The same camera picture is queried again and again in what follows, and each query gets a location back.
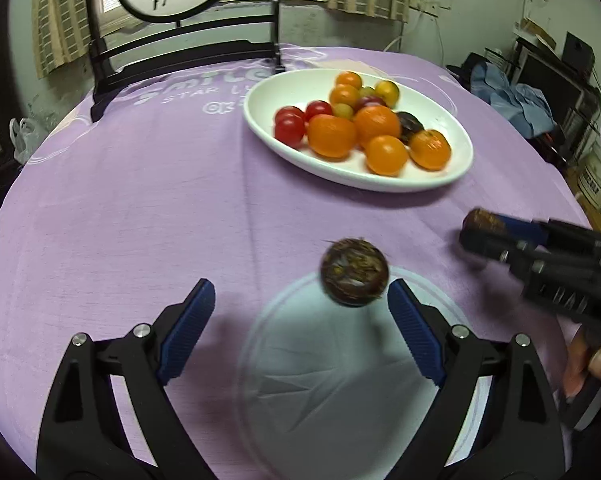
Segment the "human hand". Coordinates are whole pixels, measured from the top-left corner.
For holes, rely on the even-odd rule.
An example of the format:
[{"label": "human hand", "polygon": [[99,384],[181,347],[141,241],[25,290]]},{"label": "human hand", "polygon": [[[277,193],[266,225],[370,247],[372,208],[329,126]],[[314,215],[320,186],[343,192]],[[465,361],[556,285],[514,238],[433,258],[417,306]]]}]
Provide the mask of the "human hand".
[{"label": "human hand", "polygon": [[601,348],[591,356],[591,349],[584,338],[584,328],[578,330],[568,352],[567,369],[563,377],[567,398],[576,396],[582,389],[587,371],[601,380]]}]

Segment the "orange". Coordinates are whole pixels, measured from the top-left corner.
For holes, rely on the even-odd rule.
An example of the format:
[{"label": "orange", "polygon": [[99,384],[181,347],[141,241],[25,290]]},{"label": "orange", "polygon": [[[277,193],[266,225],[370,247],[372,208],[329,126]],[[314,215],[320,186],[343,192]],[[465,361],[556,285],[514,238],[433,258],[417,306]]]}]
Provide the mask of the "orange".
[{"label": "orange", "polygon": [[370,140],[365,156],[369,169],[384,176],[396,176],[409,160],[407,148],[400,139],[387,135]]},{"label": "orange", "polygon": [[378,97],[382,97],[389,108],[393,108],[400,97],[400,90],[393,81],[381,81],[374,89]]},{"label": "orange", "polygon": [[347,119],[317,115],[307,128],[307,142],[318,155],[343,158],[356,145],[356,127]]},{"label": "orange", "polygon": [[356,72],[342,72],[336,78],[336,85],[350,85],[360,90],[362,88],[362,77]]},{"label": "orange", "polygon": [[360,92],[356,87],[351,85],[338,85],[329,94],[331,106],[343,103],[354,108],[359,98]]},{"label": "orange", "polygon": [[451,158],[451,146],[436,130],[423,130],[409,139],[411,158],[421,168],[440,171]]},{"label": "orange", "polygon": [[353,123],[358,130],[358,143],[363,149],[366,149],[367,143],[374,137],[400,137],[403,130],[398,116],[385,106],[363,108],[353,118]]}]

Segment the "fingernail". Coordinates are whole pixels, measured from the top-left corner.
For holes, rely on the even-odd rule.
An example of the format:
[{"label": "fingernail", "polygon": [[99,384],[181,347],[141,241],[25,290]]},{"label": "fingernail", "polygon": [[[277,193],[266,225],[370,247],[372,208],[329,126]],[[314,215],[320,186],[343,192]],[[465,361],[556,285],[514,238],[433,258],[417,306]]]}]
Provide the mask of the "fingernail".
[{"label": "fingernail", "polygon": [[601,372],[601,350],[598,350],[596,355],[594,355],[594,357],[591,359],[591,362],[589,363],[589,369],[592,372]]}]

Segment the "speaker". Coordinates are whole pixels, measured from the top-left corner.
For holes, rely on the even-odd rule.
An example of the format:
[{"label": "speaker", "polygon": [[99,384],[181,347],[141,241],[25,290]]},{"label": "speaker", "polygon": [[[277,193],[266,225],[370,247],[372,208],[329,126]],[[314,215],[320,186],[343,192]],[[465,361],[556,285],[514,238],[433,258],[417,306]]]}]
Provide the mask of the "speaker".
[{"label": "speaker", "polygon": [[575,37],[571,32],[567,32],[563,62],[576,70],[585,81],[589,81],[593,65],[596,62],[596,55],[583,40]]}]

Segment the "blue cloth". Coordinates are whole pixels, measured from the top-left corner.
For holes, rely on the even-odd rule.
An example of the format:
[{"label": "blue cloth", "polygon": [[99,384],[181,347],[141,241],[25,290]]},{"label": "blue cloth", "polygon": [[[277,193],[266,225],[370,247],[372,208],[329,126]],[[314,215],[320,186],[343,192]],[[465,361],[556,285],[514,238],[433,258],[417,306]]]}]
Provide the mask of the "blue cloth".
[{"label": "blue cloth", "polygon": [[496,65],[478,63],[471,73],[471,92],[507,119],[525,139],[551,132],[555,122],[542,91],[529,85],[511,86]]}]

